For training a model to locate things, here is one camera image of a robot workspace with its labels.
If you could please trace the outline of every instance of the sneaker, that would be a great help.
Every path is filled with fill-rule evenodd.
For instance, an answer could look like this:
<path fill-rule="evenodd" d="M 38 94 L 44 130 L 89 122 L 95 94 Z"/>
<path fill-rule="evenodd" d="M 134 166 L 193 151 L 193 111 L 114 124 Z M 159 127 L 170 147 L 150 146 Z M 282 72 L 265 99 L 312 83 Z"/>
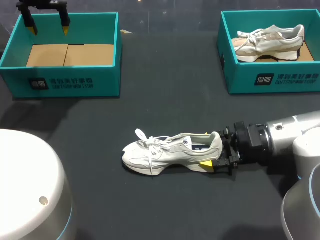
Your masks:
<path fill-rule="evenodd" d="M 267 29 L 257 29 L 251 33 L 238 31 L 238 37 L 232 39 L 236 58 L 252 63 L 262 56 L 271 56 L 280 60 L 295 61 L 305 39 L 305 28 L 278 28 L 275 25 Z"/>
<path fill-rule="evenodd" d="M 140 141 L 126 146 L 123 163 L 133 171 L 145 175 L 159 175 L 166 167 L 180 164 L 192 171 L 211 173 L 212 160 L 220 157 L 223 143 L 219 133 L 159 136 L 149 139 L 140 130 L 135 130 Z"/>

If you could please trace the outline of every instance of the shoe logo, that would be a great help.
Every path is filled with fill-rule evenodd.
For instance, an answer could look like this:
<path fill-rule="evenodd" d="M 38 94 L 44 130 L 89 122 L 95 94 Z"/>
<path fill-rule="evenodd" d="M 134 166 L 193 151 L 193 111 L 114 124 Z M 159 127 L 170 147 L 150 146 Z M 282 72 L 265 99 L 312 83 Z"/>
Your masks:
<path fill-rule="evenodd" d="M 268 86 L 271 84 L 273 78 L 274 78 L 273 73 L 258 74 L 256 76 L 256 80 L 255 80 L 254 85 L 255 86 Z"/>

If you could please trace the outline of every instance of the box wall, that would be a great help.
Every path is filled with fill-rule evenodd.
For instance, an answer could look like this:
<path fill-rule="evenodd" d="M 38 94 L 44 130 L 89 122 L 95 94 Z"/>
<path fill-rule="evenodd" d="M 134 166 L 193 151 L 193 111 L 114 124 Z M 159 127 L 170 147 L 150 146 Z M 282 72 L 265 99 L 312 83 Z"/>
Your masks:
<path fill-rule="evenodd" d="M 15 98 L 102 97 L 119 95 L 115 75 L 112 67 L 41 67 L 7 70 L 3 78 Z M 48 89 L 32 89 L 34 78 L 44 78 Z"/>
<path fill-rule="evenodd" d="M 316 10 L 258 10 L 258 11 L 224 11 L 225 21 L 230 37 L 236 38 L 237 31 L 251 33 L 257 29 L 266 29 L 272 25 L 279 28 L 292 28 L 299 24 L 308 31 Z"/>
<path fill-rule="evenodd" d="M 70 27 L 64 35 L 59 14 L 33 14 L 37 36 L 34 44 L 114 44 L 117 13 L 69 13 Z"/>
<path fill-rule="evenodd" d="M 25 27 L 24 20 L 20 15 L 3 53 L 0 67 L 25 67 L 32 46 L 33 42 L 29 37 L 29 30 Z"/>
<path fill-rule="evenodd" d="M 228 90 L 230 90 L 232 86 L 236 71 L 236 59 L 235 54 L 233 53 L 233 50 L 231 48 L 231 44 L 232 43 L 228 38 L 228 27 L 224 19 L 224 13 L 222 12 L 220 18 L 217 47 L 220 61 L 224 62 L 224 64 L 221 63 L 221 66 L 223 68 L 222 70 Z"/>
<path fill-rule="evenodd" d="M 320 61 L 320 14 L 315 11 L 313 19 L 305 34 L 305 41 L 315 61 Z"/>
<path fill-rule="evenodd" d="M 231 94 L 318 92 L 320 68 L 316 62 L 239 63 Z M 255 85 L 259 74 L 274 74 L 270 85 Z"/>

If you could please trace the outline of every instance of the robotic arm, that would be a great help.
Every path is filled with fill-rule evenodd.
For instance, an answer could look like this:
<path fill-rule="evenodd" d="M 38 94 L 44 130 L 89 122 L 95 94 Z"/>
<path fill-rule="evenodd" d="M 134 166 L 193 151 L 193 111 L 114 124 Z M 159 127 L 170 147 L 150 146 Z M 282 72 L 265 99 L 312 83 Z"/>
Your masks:
<path fill-rule="evenodd" d="M 70 26 L 70 18 L 67 11 L 67 2 L 59 0 L 19 0 L 16 7 L 21 11 L 24 25 L 34 34 L 38 34 L 38 29 L 35 20 L 31 16 L 29 7 L 34 7 L 38 10 L 57 10 L 60 14 L 63 33 L 68 34 Z"/>
<path fill-rule="evenodd" d="M 301 180 L 282 201 L 282 227 L 288 240 L 320 239 L 320 111 L 234 128 L 230 145 L 239 162 L 293 153 Z"/>

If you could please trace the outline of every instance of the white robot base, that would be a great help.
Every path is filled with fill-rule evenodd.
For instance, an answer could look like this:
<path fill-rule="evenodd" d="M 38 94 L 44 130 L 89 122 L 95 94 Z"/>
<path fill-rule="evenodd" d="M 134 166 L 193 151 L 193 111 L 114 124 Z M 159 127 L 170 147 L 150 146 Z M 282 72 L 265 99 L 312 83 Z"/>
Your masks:
<path fill-rule="evenodd" d="M 0 129 L 0 193 L 0 240 L 75 239 L 67 176 L 45 141 Z"/>

